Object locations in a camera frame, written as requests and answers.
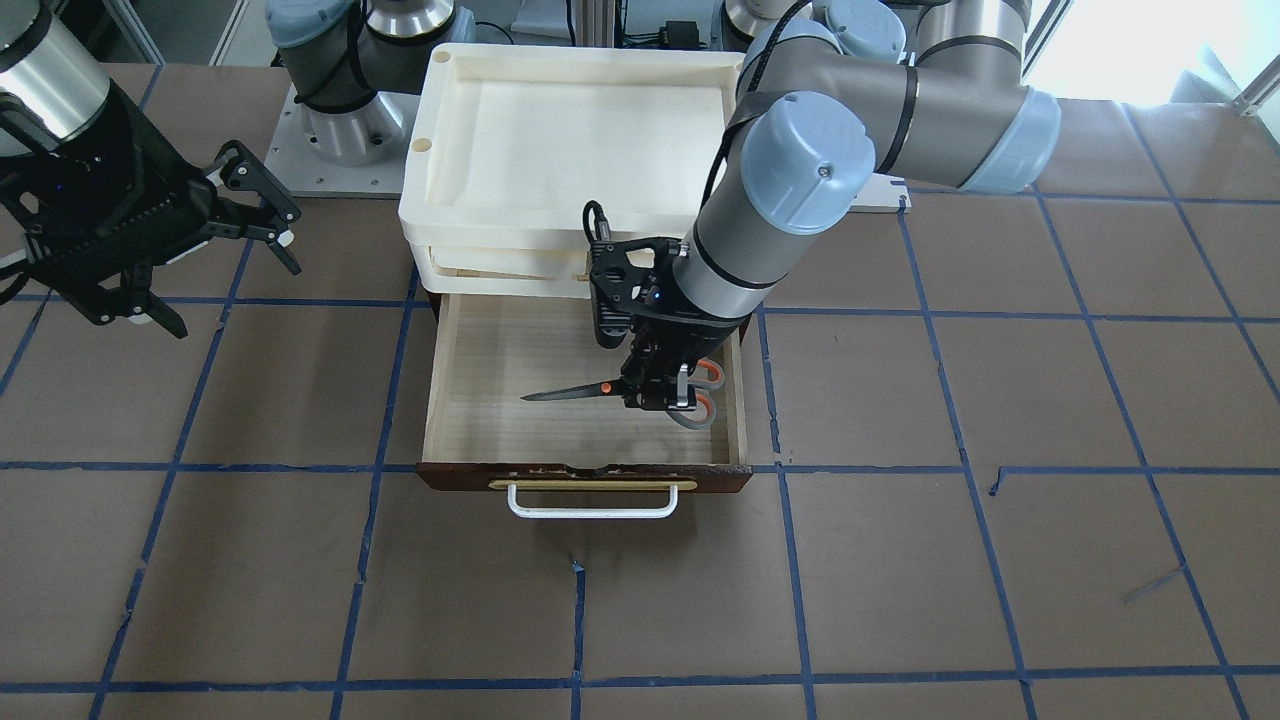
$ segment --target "scissors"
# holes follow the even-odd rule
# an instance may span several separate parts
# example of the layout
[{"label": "scissors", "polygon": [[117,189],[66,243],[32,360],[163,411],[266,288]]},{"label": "scissors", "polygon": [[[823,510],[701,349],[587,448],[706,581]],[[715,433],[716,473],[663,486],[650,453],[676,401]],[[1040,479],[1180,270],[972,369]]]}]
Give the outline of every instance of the scissors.
[{"label": "scissors", "polygon": [[[695,365],[695,370],[696,369],[705,370],[707,377],[689,375],[685,380],[689,387],[694,388],[696,405],[703,406],[705,415],[700,419],[691,418],[690,410],[692,410],[692,407],[690,407],[689,410],[667,410],[667,416],[684,428],[689,428],[691,430],[705,430],[716,421],[717,414],[716,401],[712,400],[708,392],[716,392],[724,387],[724,368],[722,368],[719,363],[704,357],[698,361]],[[627,397],[634,395],[636,391],[637,388],[626,378],[616,378],[599,383],[567,387],[564,389],[535,392],[532,395],[524,396],[521,400],[540,402],[547,400],[580,400],[584,397]]]}]

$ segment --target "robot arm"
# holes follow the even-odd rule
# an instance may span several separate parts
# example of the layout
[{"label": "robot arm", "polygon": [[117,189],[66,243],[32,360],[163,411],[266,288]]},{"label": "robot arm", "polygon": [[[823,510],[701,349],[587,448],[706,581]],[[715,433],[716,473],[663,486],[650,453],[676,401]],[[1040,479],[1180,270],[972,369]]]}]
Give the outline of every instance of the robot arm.
[{"label": "robot arm", "polygon": [[[877,0],[832,0],[835,32],[795,18],[804,5],[748,49],[737,110],[682,240],[612,242],[603,209],[588,205],[596,340],[617,347],[634,333],[620,378],[527,400],[617,395],[709,427],[714,404],[691,370],[845,215],[873,172],[1014,193],[1043,169],[1060,111],[1052,96],[1019,85],[1023,0],[927,9],[914,67],[897,64],[906,33]],[[868,27],[884,31],[859,35]],[[641,246],[658,256],[652,270],[626,260]],[[690,420],[698,405],[710,413]]]},{"label": "robot arm", "polygon": [[[14,278],[0,301],[35,279],[97,325],[150,318],[184,337],[151,292],[152,269],[214,237],[259,240],[301,272],[285,247],[301,211],[257,158],[230,141],[212,167],[188,164],[38,0],[0,8],[0,204],[24,231],[0,266]],[[113,275],[119,284],[102,287]]]},{"label": "robot arm", "polygon": [[385,94],[422,92],[431,51],[475,40],[454,0],[270,0],[266,19],[311,151],[342,167],[403,156],[412,118]]}]

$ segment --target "metal base plate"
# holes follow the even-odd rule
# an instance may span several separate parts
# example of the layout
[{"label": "metal base plate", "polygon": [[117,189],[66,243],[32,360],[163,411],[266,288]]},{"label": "metal base plate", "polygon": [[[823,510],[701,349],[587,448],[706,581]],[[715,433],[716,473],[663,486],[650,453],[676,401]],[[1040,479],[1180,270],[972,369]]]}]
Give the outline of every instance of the metal base plate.
[{"label": "metal base plate", "polygon": [[908,210],[911,209],[911,193],[906,190],[906,181],[893,176],[874,174],[858,192],[849,211],[897,213],[900,204],[906,204]]},{"label": "metal base plate", "polygon": [[275,174],[294,197],[374,197],[396,199],[404,187],[404,156],[408,152],[413,118],[417,117],[417,95],[388,92],[387,97],[401,110],[408,123],[402,147],[387,160],[372,165],[348,168],[334,165],[316,155],[302,128],[301,105],[293,102],[297,91],[289,86],[280,119],[271,136],[266,168]]}]

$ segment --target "blue tape line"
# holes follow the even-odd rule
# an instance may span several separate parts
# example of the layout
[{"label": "blue tape line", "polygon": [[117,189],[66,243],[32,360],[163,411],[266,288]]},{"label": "blue tape line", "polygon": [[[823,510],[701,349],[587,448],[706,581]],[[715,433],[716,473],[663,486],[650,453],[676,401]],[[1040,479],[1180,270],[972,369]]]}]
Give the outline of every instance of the blue tape line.
[{"label": "blue tape line", "polygon": [[820,685],[991,683],[1018,680],[1016,670],[950,670],[942,673],[826,673],[813,682]]},{"label": "blue tape line", "polygon": [[156,88],[156,82],[160,79],[160,72],[164,70],[164,65],[156,65],[151,70],[151,79],[147,81],[147,88],[142,91],[142,97],[138,100],[138,110],[146,110],[147,102],[151,101],[151,92]]},{"label": "blue tape line", "polygon": [[1183,577],[1187,579],[1187,588],[1190,591],[1192,600],[1196,602],[1196,611],[1199,612],[1201,621],[1204,624],[1204,632],[1208,634],[1210,644],[1213,646],[1213,655],[1217,656],[1222,675],[1226,678],[1226,685],[1231,691],[1231,700],[1235,701],[1235,708],[1240,714],[1240,720],[1248,720],[1249,712],[1244,707],[1244,698],[1240,696],[1240,688],[1236,684],[1235,675],[1226,660],[1226,652],[1222,650],[1222,642],[1217,637],[1217,630],[1213,628],[1213,620],[1210,618],[1208,609],[1204,606],[1204,598],[1201,596],[1199,585],[1196,583],[1196,575],[1192,573],[1192,566],[1187,561],[1187,553],[1183,552],[1183,543],[1178,539],[1178,532],[1174,529],[1174,520],[1169,515],[1169,509],[1165,506],[1165,498],[1160,493],[1160,486],[1156,484],[1155,475],[1147,475],[1147,486],[1151,488],[1151,495],[1156,501],[1156,510],[1160,512],[1160,520],[1165,524],[1165,532],[1169,533],[1169,542],[1174,546],[1174,556],[1178,559],[1178,564],[1183,568]]},{"label": "blue tape line", "polygon": [[14,373],[18,372],[18,365],[22,364],[22,356],[27,354],[27,346],[31,345],[31,338],[36,337],[36,328],[40,327],[40,318],[45,315],[45,307],[49,306],[49,299],[52,296],[54,291],[45,293],[44,301],[40,307],[36,307],[36,314],[31,316],[27,323],[27,329],[22,333],[22,340],[18,341],[18,347],[13,351],[13,359],[9,360],[9,366],[4,372],[4,377],[0,377],[0,396],[9,389],[9,383],[13,380]]},{"label": "blue tape line", "polygon": [[360,539],[360,557],[356,561],[356,584],[351,591],[351,605],[347,609],[347,626],[342,639],[342,655],[338,660],[337,688],[329,708],[332,720],[342,716],[343,693],[351,671],[351,655],[356,647],[356,628],[360,621],[360,607],[365,597],[365,583],[369,579],[369,553],[374,543],[374,527],[378,520],[378,501],[383,488],[383,462],[387,460],[387,446],[390,443],[392,423],[396,420],[396,397],[399,395],[401,370],[404,366],[404,350],[408,347],[408,331],[413,320],[413,290],[417,284],[417,269],[410,273],[408,291],[399,306],[399,334],[396,340],[396,355],[392,360],[392,375],[387,383],[387,405],[383,410],[383,428],[378,436],[378,451],[374,456],[374,474],[369,482],[369,515]]},{"label": "blue tape line", "polygon": [[169,471],[165,474],[164,484],[160,488],[160,497],[156,498],[155,511],[151,515],[151,525],[147,528],[147,537],[142,544],[142,566],[138,568],[134,574],[133,583],[129,587],[129,594],[124,601],[124,621],[120,623],[120,626],[115,633],[115,639],[111,642],[111,650],[102,666],[102,678],[100,680],[101,687],[93,696],[93,705],[88,714],[90,720],[99,720],[102,714],[102,703],[106,701],[108,688],[111,684],[111,678],[115,675],[115,665],[120,660],[120,650],[124,647],[124,638],[129,632],[133,610],[137,607],[138,594],[142,592],[142,582],[146,577],[147,564],[151,561],[151,552],[155,550],[156,537],[160,533],[160,521],[164,519],[164,511],[169,505],[169,496],[173,492],[174,480],[178,477],[178,466],[182,461],[182,454],[187,448],[187,441],[191,437],[191,428],[196,421],[196,411],[200,409],[200,401],[209,384],[209,375],[214,369],[214,360],[218,357],[218,348],[221,347],[227,322],[230,319],[232,307],[234,306],[233,299],[236,297],[236,291],[239,288],[239,283],[244,278],[244,268],[248,265],[250,250],[252,250],[252,241],[244,241],[244,250],[241,252],[239,265],[236,268],[236,275],[232,278],[232,284],[227,291],[227,300],[223,305],[221,315],[219,315],[218,319],[219,327],[214,331],[214,338],[209,343],[209,352],[205,355],[205,364],[200,370],[200,379],[196,382],[196,389],[192,393],[191,404],[187,406],[187,416],[182,423],[182,432],[178,434],[178,445],[174,447],[173,459],[169,464]]},{"label": "blue tape line", "polygon": [[787,570],[791,575],[791,605],[796,616],[796,644],[800,653],[800,680],[804,685],[804,705],[808,720],[818,720],[818,700],[813,691],[813,665],[809,660],[809,624],[804,615],[804,591],[800,587],[800,556],[796,552],[795,519],[791,514],[791,489],[782,469],[782,439],[778,425],[778,401],[773,386],[773,356],[769,352],[769,328],[764,307],[756,309],[756,327],[760,336],[760,360],[764,373],[764,398],[769,409],[769,437],[773,442],[774,470],[778,474],[778,501],[782,511],[782,533],[787,542]]},{"label": "blue tape line", "polygon": [[1157,665],[1151,667],[1050,667],[1030,673],[1037,680],[1085,678],[1185,678],[1221,675],[1217,665]]},{"label": "blue tape line", "polygon": [[662,675],[641,675],[609,678],[605,680],[585,680],[584,688],[708,688],[723,685],[803,685],[805,679],[795,674],[777,675],[690,675],[666,678]]},{"label": "blue tape line", "polygon": [[[772,471],[777,465],[760,465],[762,473]],[[959,475],[963,465],[782,465],[788,475],[808,475],[827,473],[833,475]]]},{"label": "blue tape line", "polygon": [[764,327],[764,306],[755,309],[756,334],[760,338],[760,363],[764,377],[764,402],[769,409],[769,441],[773,445],[773,456],[781,462],[782,439],[778,430],[778,401],[773,391],[773,357],[769,354],[769,331]]},{"label": "blue tape line", "polygon": [[987,488],[987,495],[996,497],[996,493],[1000,492],[1000,486],[1005,484],[1005,468],[1000,468],[1000,470],[996,471],[996,483]]},{"label": "blue tape line", "polygon": [[169,462],[76,462],[42,460],[0,461],[0,470],[91,470],[97,473],[150,473],[168,470]]},{"label": "blue tape line", "polygon": [[333,683],[316,680],[284,680],[280,683],[111,683],[111,693],[296,693],[325,692]]},{"label": "blue tape line", "polygon": [[974,518],[978,521],[978,532],[982,536],[982,544],[987,552],[987,564],[991,568],[991,578],[996,585],[996,597],[1000,600],[1000,612],[1005,619],[1005,629],[1009,633],[1009,647],[1014,656],[1014,667],[1018,671],[1019,688],[1023,692],[1023,705],[1027,708],[1028,720],[1037,720],[1036,701],[1032,697],[1030,679],[1027,676],[1027,664],[1023,660],[1023,646],[1018,638],[1018,626],[1014,623],[1014,610],[1009,602],[1009,592],[1005,589],[1004,573],[1000,570],[1000,559],[996,556],[996,546],[991,539],[991,528],[987,525],[987,514],[982,507],[982,498],[978,496],[978,483],[973,475],[973,466],[969,464],[969,451],[964,441],[964,430],[960,427],[960,414],[956,411],[955,397],[951,395],[951,382],[947,379],[946,364],[942,360],[942,346],[938,343],[938,332],[933,324],[933,313],[929,309],[929,299],[924,292],[924,277],[915,258],[915,246],[911,242],[911,231],[906,227],[906,204],[900,202],[897,211],[897,227],[902,233],[902,245],[906,249],[906,260],[911,266],[911,278],[915,281],[915,293],[920,299],[920,310],[924,313],[924,329],[929,336],[929,346],[933,350],[933,360],[938,364],[938,383],[942,387],[942,400],[947,406],[947,418],[951,421],[951,433],[956,439],[956,448],[960,451],[960,462],[964,466],[965,486],[969,488],[969,502],[973,505]]},{"label": "blue tape line", "polygon": [[99,683],[0,683],[0,694],[88,694]]},{"label": "blue tape line", "polygon": [[291,307],[412,307],[403,300],[312,300],[307,297],[238,297],[237,305],[283,305]]},{"label": "blue tape line", "polygon": [[[1219,277],[1217,270],[1213,269],[1213,264],[1208,259],[1208,252],[1204,250],[1204,243],[1201,242],[1199,236],[1196,233],[1196,228],[1192,227],[1190,218],[1187,217],[1187,209],[1183,208],[1181,200],[1179,200],[1178,193],[1174,192],[1172,183],[1169,182],[1165,169],[1160,167],[1160,161],[1156,159],[1156,154],[1152,151],[1151,143],[1147,142],[1147,136],[1144,136],[1142,129],[1138,127],[1133,113],[1129,111],[1129,106],[1121,105],[1120,109],[1124,111],[1125,119],[1129,120],[1129,126],[1133,128],[1134,135],[1138,136],[1138,143],[1142,145],[1143,152],[1147,154],[1147,159],[1151,160],[1151,165],[1156,169],[1156,174],[1160,177],[1160,183],[1165,187],[1165,192],[1169,193],[1169,200],[1172,201],[1174,209],[1178,210],[1178,217],[1183,220],[1183,227],[1187,228],[1187,234],[1192,238],[1192,245],[1196,246],[1196,252],[1199,254],[1201,261],[1204,263],[1204,269],[1208,270],[1208,277],[1213,281],[1213,287],[1217,288],[1217,293],[1222,297],[1222,302],[1226,305],[1226,311],[1235,319],[1235,327],[1240,332],[1240,337],[1244,338],[1244,345],[1248,346],[1249,354],[1253,355],[1253,361],[1258,365],[1258,370],[1262,373],[1262,378],[1266,380],[1267,387],[1271,388],[1271,397],[1280,404],[1280,386],[1276,384],[1276,379],[1271,375],[1271,372],[1267,369],[1267,364],[1262,360],[1262,354],[1258,352],[1258,347],[1249,336],[1248,328],[1245,328],[1244,323],[1240,322],[1240,314],[1235,310],[1235,304],[1231,302],[1231,297],[1226,293],[1226,286],[1222,284],[1222,279]],[[1231,692],[1238,696],[1239,692],[1235,689],[1234,683],[1231,683]],[[1238,705],[1243,714],[1243,702]]]},{"label": "blue tape line", "polygon": [[1187,205],[1261,205],[1274,208],[1280,205],[1280,200],[1222,200],[1219,197],[1179,197],[1179,202]]},{"label": "blue tape line", "polygon": [[975,320],[1079,320],[1074,313],[998,313],[974,310],[929,310],[934,318],[970,318]]},{"label": "blue tape line", "polygon": [[507,678],[507,679],[448,679],[448,680],[348,680],[344,692],[362,693],[378,691],[563,691],[568,678]]},{"label": "blue tape line", "polygon": [[1203,315],[1089,315],[1091,320],[1107,323],[1234,323],[1235,318]]},{"label": "blue tape line", "polygon": [[576,600],[573,602],[573,675],[570,694],[570,719],[582,719],[582,651],[586,644],[586,568],[573,560],[573,588]]},{"label": "blue tape line", "polygon": [[[1148,159],[1156,165],[1156,158],[1151,154],[1151,149],[1146,145],[1146,140],[1138,131],[1138,126],[1129,117],[1128,108],[1124,109],[1125,117],[1129,118],[1130,126],[1133,126],[1134,132],[1138,133],[1139,142],[1143,143],[1147,151]],[[1156,165],[1156,172],[1161,173],[1158,165]],[[1169,186],[1164,174],[1160,176],[1161,182],[1165,183],[1165,188],[1169,191],[1170,197],[1174,199],[1175,206],[1179,214],[1183,214],[1180,205],[1176,205],[1176,197],[1172,193],[1172,188]],[[1062,241],[1057,234],[1057,227],[1053,224],[1053,218],[1048,213],[1048,206],[1044,204],[1043,199],[1037,199],[1039,204],[1041,215],[1044,218],[1044,225],[1048,228],[1050,240],[1053,242],[1053,247],[1057,251],[1059,259],[1062,263],[1062,270],[1066,273],[1068,281],[1071,283],[1071,292],[1075,293],[1075,301],[1080,306],[1080,313],[1084,315],[1089,314],[1088,305],[1084,301],[1084,295],[1080,292],[1080,286],[1075,282],[1075,274],[1071,272],[1071,264],[1066,258],[1066,251],[1062,249]],[[1138,456],[1138,461],[1143,468],[1148,468],[1147,454],[1142,447],[1142,439],[1138,437],[1137,427],[1134,425],[1133,416],[1129,414],[1129,406],[1124,400],[1124,395],[1120,392],[1120,386],[1116,382],[1115,373],[1111,369],[1111,361],[1107,359],[1106,350],[1102,347],[1102,340],[1098,336],[1098,329],[1093,320],[1085,319],[1085,327],[1089,329],[1089,337],[1093,340],[1093,348],[1098,355],[1098,363],[1102,364],[1102,372],[1107,378],[1107,384],[1111,386],[1111,395],[1115,397],[1116,407],[1120,410],[1120,418],[1124,420],[1125,430],[1129,433],[1129,441],[1133,445],[1134,454]],[[1169,518],[1169,512],[1165,509],[1165,501],[1160,496],[1160,488],[1156,486],[1156,475],[1151,471],[1144,471],[1143,477],[1147,479],[1147,486],[1151,489],[1152,498],[1156,502],[1156,509],[1160,512],[1160,519],[1165,524],[1165,533],[1169,536],[1169,541],[1174,547],[1174,553],[1178,557],[1178,564],[1183,566],[1183,577],[1187,579],[1187,587],[1192,593],[1192,600],[1196,603],[1196,610],[1199,612],[1201,623],[1204,625],[1204,632],[1208,634],[1210,644],[1213,646],[1213,653],[1217,657],[1219,665],[1222,667],[1222,674],[1226,678],[1226,684],[1231,691],[1231,697],[1235,701],[1235,707],[1240,714],[1242,720],[1248,720],[1248,712],[1244,708],[1244,701],[1240,698],[1240,691],[1236,687],[1235,678],[1231,675],[1230,666],[1226,660],[1226,655],[1222,652],[1222,643],[1219,642],[1217,632],[1213,629],[1213,623],[1208,616],[1208,610],[1204,607],[1204,601],[1199,594],[1199,588],[1196,585],[1196,579],[1192,575],[1190,565],[1187,562],[1187,556],[1183,553],[1181,542],[1178,539],[1178,532],[1174,529],[1172,520]]]},{"label": "blue tape line", "polygon": [[[1280,665],[1233,665],[1235,675],[1280,676]],[[1220,676],[1219,665],[1152,665],[1130,667],[1044,667],[1028,669],[1036,680],[1091,678],[1165,678]],[[813,676],[818,685],[851,684],[918,684],[918,683],[986,683],[1018,680],[1015,670],[942,670],[919,673],[820,673]],[[689,688],[724,685],[800,685],[797,674],[774,675],[687,675],[687,676],[620,676],[582,682],[584,688]],[[113,682],[111,693],[271,693],[332,692],[334,680],[283,680],[275,683],[183,682]],[[570,689],[572,678],[443,678],[443,679],[369,679],[349,680],[346,692],[379,691],[538,691]],[[0,694],[90,694],[100,683],[0,683]]]},{"label": "blue tape line", "polygon": [[1280,475],[1280,468],[1162,468],[1116,465],[1089,468],[1076,465],[1006,465],[1010,475]]},{"label": "blue tape line", "polygon": [[791,574],[791,602],[796,615],[796,641],[800,646],[800,679],[804,684],[805,712],[818,720],[818,698],[813,689],[813,665],[809,659],[809,624],[804,615],[804,591],[800,585],[800,556],[796,551],[795,519],[791,514],[791,488],[787,474],[778,468],[778,498],[782,502],[782,532],[787,538],[787,568]]},{"label": "blue tape line", "polygon": [[163,300],[170,305],[221,305],[223,302],[227,302],[225,297],[180,296],[180,295],[174,297],[164,297]]},{"label": "blue tape line", "polygon": [[878,307],[764,307],[768,315],[859,315],[873,318],[919,318],[919,310],[884,310]]},{"label": "blue tape line", "polygon": [[283,465],[271,462],[182,462],[178,469],[183,473],[316,473],[338,475],[366,475],[378,469],[378,465]]},{"label": "blue tape line", "polygon": [[1116,405],[1120,409],[1120,416],[1124,420],[1125,432],[1129,433],[1129,442],[1133,445],[1134,454],[1138,456],[1138,462],[1147,465],[1147,456],[1142,451],[1142,442],[1138,439],[1138,429],[1133,423],[1133,418],[1129,415],[1129,406],[1125,404],[1124,396],[1120,393],[1120,384],[1116,382],[1115,373],[1111,370],[1111,361],[1107,360],[1107,355],[1102,348],[1102,337],[1098,334],[1098,328],[1089,316],[1089,306],[1084,301],[1084,293],[1080,291],[1080,283],[1075,279],[1075,272],[1071,270],[1071,264],[1066,259],[1066,250],[1062,246],[1062,240],[1057,234],[1057,227],[1053,224],[1053,218],[1048,214],[1048,205],[1044,204],[1043,197],[1037,197],[1036,202],[1039,206],[1041,217],[1044,219],[1044,227],[1048,229],[1048,237],[1053,243],[1053,251],[1057,252],[1059,263],[1061,263],[1062,272],[1066,274],[1066,282],[1071,286],[1071,295],[1075,296],[1075,304],[1080,309],[1080,315],[1084,316],[1084,325],[1089,331],[1089,340],[1093,342],[1093,351],[1097,354],[1098,363],[1102,365],[1102,374],[1106,377],[1107,386],[1111,388],[1111,396],[1115,398]]},{"label": "blue tape line", "polygon": [[[102,462],[102,461],[63,461],[63,460],[3,460],[0,470],[86,470],[93,473],[151,473],[168,470],[169,462]],[[378,465],[220,465],[210,462],[180,462],[179,473],[315,473],[367,475],[379,469]],[[959,475],[963,465],[782,465],[788,475]],[[773,473],[777,465],[753,465],[755,473]],[[1280,475],[1277,468],[1174,468],[1142,465],[1005,465],[1006,474],[1014,475],[1228,475],[1228,477],[1267,477]],[[413,474],[413,465],[381,465],[383,474]]]},{"label": "blue tape line", "polygon": [[[1042,192],[1036,190],[1034,186],[1030,190],[1024,190],[1014,195],[1004,192],[974,192],[974,191],[961,191],[950,187],[915,187],[908,186],[911,195],[955,195],[960,197],[1044,197],[1047,200],[1100,200],[1106,202],[1169,202],[1169,197],[1162,196],[1149,196],[1149,195],[1098,195],[1091,192]],[[1197,205],[1263,205],[1274,206],[1280,205],[1280,200],[1260,200],[1260,199],[1235,199],[1235,197],[1180,197],[1181,202],[1192,202]]]},{"label": "blue tape line", "polygon": [[1233,665],[1236,675],[1280,675],[1280,665]]}]

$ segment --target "drawer front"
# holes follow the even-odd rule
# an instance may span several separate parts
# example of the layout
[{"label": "drawer front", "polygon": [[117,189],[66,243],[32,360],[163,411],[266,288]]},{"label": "drawer front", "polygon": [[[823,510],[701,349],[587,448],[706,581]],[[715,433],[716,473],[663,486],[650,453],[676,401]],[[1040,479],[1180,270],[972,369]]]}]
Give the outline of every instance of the drawer front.
[{"label": "drawer front", "polygon": [[504,491],[518,484],[530,491],[575,492],[739,492],[751,478],[750,465],[613,465],[579,470],[547,464],[420,462],[417,474],[442,491]]}]

